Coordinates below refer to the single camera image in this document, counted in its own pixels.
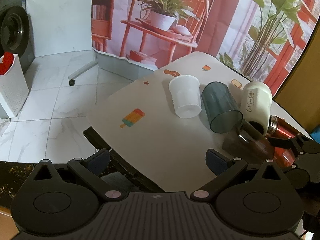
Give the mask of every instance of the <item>laundry basket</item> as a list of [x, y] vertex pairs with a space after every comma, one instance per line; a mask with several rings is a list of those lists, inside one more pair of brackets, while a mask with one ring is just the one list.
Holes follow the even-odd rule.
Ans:
[[0, 75], [0, 105], [10, 118], [16, 117], [29, 93], [18, 54], [6, 74]]

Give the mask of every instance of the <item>printed backdrop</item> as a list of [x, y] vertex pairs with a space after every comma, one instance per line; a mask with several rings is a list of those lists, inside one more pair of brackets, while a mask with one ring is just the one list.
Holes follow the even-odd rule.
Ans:
[[193, 51], [206, 52], [250, 80], [265, 82], [273, 94], [320, 15], [320, 0], [183, 0], [196, 17], [180, 17], [164, 31], [154, 24], [155, 7], [142, 3], [92, 0], [93, 48], [152, 70]]

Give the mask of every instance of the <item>white metal stand leg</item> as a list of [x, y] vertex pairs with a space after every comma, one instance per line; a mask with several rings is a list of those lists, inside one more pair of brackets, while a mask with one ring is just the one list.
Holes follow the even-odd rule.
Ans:
[[98, 64], [97, 60], [94, 60], [86, 65], [84, 65], [82, 68], [78, 69], [76, 72], [72, 73], [70, 76], [68, 76], [69, 79], [69, 86], [72, 87], [75, 85], [75, 78], [86, 72], [87, 70], [93, 68], [95, 65]]

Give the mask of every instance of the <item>chair leg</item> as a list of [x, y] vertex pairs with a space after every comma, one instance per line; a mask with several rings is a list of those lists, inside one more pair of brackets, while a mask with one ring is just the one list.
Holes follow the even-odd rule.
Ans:
[[123, 36], [123, 40], [122, 40], [122, 45], [121, 45], [121, 50], [120, 50], [120, 57], [125, 57], [125, 44], [127, 42], [127, 37], [129, 34], [129, 30], [130, 30], [130, 26], [127, 25], [127, 27], [125, 28], [125, 32], [124, 32], [124, 36]]
[[176, 44], [175, 43], [170, 43], [168, 64], [171, 63], [171, 61], [172, 61], [172, 57], [173, 57], [175, 49], [176, 49]]
[[141, 45], [140, 45], [140, 49], [139, 49], [140, 52], [142, 52], [142, 50], [143, 50], [144, 43], [146, 42], [146, 36], [147, 36], [147, 34], [146, 34], [145, 32], [143, 32], [143, 34], [142, 34], [142, 40], [141, 40]]

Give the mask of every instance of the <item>red cloth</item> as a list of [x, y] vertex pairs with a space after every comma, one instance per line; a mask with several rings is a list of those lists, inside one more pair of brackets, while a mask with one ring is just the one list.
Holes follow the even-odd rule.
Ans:
[[5, 52], [4, 57], [2, 59], [2, 63], [0, 63], [0, 75], [4, 75], [12, 66], [14, 61], [14, 56], [10, 52]]

